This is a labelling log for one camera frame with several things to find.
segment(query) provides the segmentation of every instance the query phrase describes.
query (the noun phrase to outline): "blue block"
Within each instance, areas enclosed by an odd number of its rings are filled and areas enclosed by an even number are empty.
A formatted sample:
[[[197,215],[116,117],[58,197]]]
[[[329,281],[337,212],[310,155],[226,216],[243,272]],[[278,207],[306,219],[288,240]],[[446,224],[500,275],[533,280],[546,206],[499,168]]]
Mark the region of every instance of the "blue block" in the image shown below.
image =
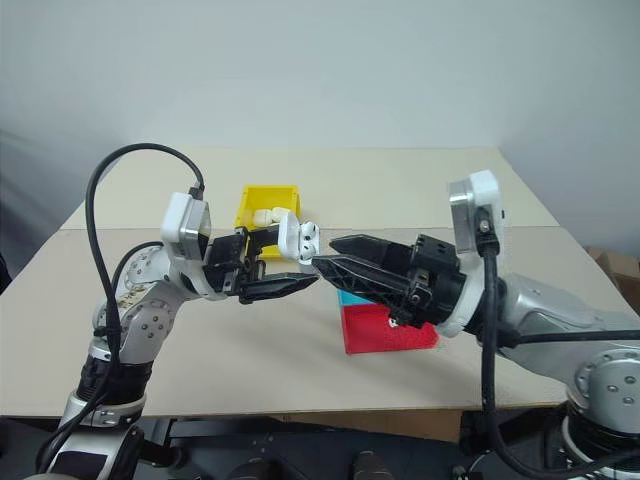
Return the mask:
[[[358,297],[357,295],[345,292],[344,290],[338,290],[338,300],[340,301],[341,307],[345,307],[347,305],[363,305],[367,303],[373,303],[366,298]]]

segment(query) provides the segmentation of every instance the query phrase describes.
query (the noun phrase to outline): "screw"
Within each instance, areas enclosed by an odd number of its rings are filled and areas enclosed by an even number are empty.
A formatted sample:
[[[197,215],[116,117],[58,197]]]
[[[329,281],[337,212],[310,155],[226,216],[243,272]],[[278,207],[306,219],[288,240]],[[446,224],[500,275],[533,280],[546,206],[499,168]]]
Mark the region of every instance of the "screw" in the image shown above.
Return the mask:
[[[482,233],[487,233],[489,230],[491,230],[489,220],[480,220],[480,223],[478,224],[478,230],[480,230]]]

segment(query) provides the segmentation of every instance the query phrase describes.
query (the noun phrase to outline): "black cable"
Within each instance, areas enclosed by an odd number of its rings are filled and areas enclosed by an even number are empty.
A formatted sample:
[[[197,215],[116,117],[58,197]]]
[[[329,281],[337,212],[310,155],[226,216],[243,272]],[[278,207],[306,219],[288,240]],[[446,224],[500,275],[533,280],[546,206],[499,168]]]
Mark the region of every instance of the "black cable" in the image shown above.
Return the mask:
[[[87,224],[87,235],[89,237],[89,247],[91,248],[91,254],[93,256],[93,261],[96,264],[96,269],[98,270],[98,275],[100,277],[100,282],[102,283],[102,288],[104,290],[104,294],[106,297],[106,313],[105,313],[105,323],[106,323],[106,337],[107,344],[109,346],[109,366],[105,375],[101,379],[96,391],[93,393],[91,398],[82,408],[82,410],[72,419],[70,419],[64,425],[58,427],[58,429],[53,432],[47,438],[47,440],[42,444],[38,453],[36,455],[36,472],[37,473],[45,473],[49,467],[49,464],[53,460],[55,454],[60,449],[60,447],[67,441],[73,430],[80,425],[84,417],[86,417],[89,412],[94,410],[100,403],[101,399],[104,398],[103,394],[106,391],[109,379],[111,375],[115,372],[115,370],[120,365],[120,335],[121,335],[121,325],[120,325],[120,316],[118,314],[118,304],[116,300],[115,288],[112,286],[112,283],[109,279],[109,273],[107,271],[107,267],[104,263],[104,258],[102,257],[102,252],[100,251],[100,244],[98,242],[98,233],[96,229],[95,222],[95,195],[96,189],[98,188],[98,183],[100,182],[100,178],[104,171],[116,160],[118,160],[121,156],[135,152],[138,150],[156,150],[160,152],[165,152],[174,157],[178,158],[182,162],[184,162],[194,173],[196,176],[196,185],[189,190],[189,194],[191,194],[194,198],[201,199],[202,192],[204,191],[204,178],[202,177],[202,173],[200,169],[196,166],[193,161],[180,153],[173,148],[166,147],[164,145],[159,145],[156,143],[135,143],[132,145],[127,145],[125,147],[119,148],[118,150],[107,155],[95,168],[93,173],[91,174],[91,178],[89,179],[89,183],[87,185],[87,191],[85,195],[85,220]],[[135,253],[129,251],[129,257]],[[118,265],[120,267],[120,271],[117,272],[117,276],[114,275],[115,284],[117,286],[118,278],[124,265]]]
[[[495,397],[495,357],[498,336],[498,267],[497,247],[485,247],[485,304],[482,332],[482,411],[487,423],[487,434],[491,446],[498,456],[516,472],[534,479],[566,480],[610,467],[632,457],[640,456],[640,449],[620,451],[573,468],[560,470],[540,470],[531,468],[515,458],[500,433]]]
[[[549,461],[549,435],[551,432],[558,427],[558,424],[564,418],[563,413],[567,409],[568,402],[562,402],[559,405],[556,405],[551,410],[547,412],[547,417],[542,423],[542,427],[540,428],[540,465],[543,468],[549,468],[551,462]]]
[[[640,340],[640,330],[609,330],[606,332],[537,333],[522,335],[515,345],[546,342],[597,342],[603,340]]]

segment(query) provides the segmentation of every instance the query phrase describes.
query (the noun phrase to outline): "cardboard box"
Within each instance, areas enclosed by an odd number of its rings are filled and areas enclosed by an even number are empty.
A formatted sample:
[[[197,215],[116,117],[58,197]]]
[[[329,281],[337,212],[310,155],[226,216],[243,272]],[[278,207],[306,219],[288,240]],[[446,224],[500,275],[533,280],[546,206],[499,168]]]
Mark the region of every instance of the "cardboard box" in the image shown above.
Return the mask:
[[[600,265],[629,305],[640,314],[640,259],[601,248],[589,247],[587,252]]]

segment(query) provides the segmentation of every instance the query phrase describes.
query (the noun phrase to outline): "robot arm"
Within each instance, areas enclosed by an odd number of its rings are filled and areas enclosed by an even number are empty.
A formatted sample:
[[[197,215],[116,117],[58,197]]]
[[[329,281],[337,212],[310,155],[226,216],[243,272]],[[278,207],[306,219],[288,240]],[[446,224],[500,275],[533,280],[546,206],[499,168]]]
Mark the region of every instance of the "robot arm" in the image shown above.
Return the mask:
[[[473,174],[466,181],[452,184],[450,203],[455,246],[426,235],[419,235],[411,246],[352,235],[333,240],[330,245],[338,254],[315,257],[313,265],[337,288],[389,307],[397,325],[420,328],[428,322],[445,336],[464,330],[482,339],[487,319],[481,252],[485,245],[493,243],[495,248],[504,243],[497,182],[490,172]],[[566,291],[520,275],[500,280],[498,300],[497,353],[567,386],[569,409],[563,439],[570,460],[586,464],[634,449],[637,455],[638,318],[595,311]],[[602,332],[612,335],[605,340],[586,341],[593,332],[600,332],[597,335],[601,338]],[[568,337],[560,341],[556,336],[567,333],[578,336],[571,342],[567,342]],[[540,342],[525,344],[534,339]],[[617,467],[615,472],[603,468],[600,473],[611,478],[614,474],[623,478],[621,473],[635,475],[625,478],[640,476],[638,457]],[[519,471],[536,475],[534,478],[568,477],[562,472]]]
[[[167,147],[156,147],[151,148],[167,151],[163,150]],[[123,153],[141,148],[149,146],[126,147]],[[317,252],[319,234],[315,224],[300,225],[289,213],[280,225],[252,231],[240,227],[232,235],[211,239],[209,207],[201,190],[174,193],[162,224],[162,243],[141,250],[122,278],[114,281],[120,337],[117,361],[109,344],[107,300],[94,312],[94,337],[80,382],[68,398],[60,428],[41,449],[39,473],[96,480],[131,478],[143,443],[143,432],[134,423],[145,404],[153,362],[180,306],[199,298],[217,301],[231,296],[249,304],[306,288],[317,275],[266,275],[265,262],[259,257],[263,247],[278,245],[284,256],[295,255],[301,269],[306,269],[310,255],[300,252]],[[65,431],[76,421],[76,427]]]

